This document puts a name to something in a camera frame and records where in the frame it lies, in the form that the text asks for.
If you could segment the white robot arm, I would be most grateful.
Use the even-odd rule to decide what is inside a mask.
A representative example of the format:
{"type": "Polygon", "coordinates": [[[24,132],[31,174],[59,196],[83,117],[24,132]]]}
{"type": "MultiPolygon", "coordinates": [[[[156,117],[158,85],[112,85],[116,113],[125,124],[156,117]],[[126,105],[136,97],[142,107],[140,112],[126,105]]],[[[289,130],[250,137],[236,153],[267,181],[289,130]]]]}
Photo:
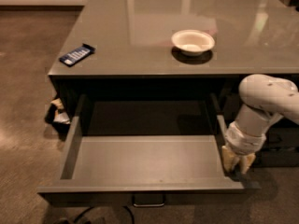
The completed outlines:
{"type": "Polygon", "coordinates": [[[225,132],[221,155],[226,172],[238,165],[245,174],[272,125],[283,118],[299,123],[299,92],[292,81],[254,74],[242,79],[239,96],[243,105],[225,132]]]}

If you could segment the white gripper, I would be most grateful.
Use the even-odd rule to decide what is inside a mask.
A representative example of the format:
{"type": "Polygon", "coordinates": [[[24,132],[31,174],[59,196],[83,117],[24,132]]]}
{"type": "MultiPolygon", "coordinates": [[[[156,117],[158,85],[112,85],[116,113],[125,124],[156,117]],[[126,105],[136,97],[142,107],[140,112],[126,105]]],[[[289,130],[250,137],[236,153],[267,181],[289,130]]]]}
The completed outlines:
{"type": "Polygon", "coordinates": [[[264,133],[258,137],[242,133],[235,122],[232,122],[225,133],[225,140],[225,146],[221,147],[225,171],[232,172],[239,163],[240,171],[244,175],[254,163],[256,158],[254,153],[262,148],[266,137],[264,133]],[[246,156],[239,159],[236,154],[246,156]]]}

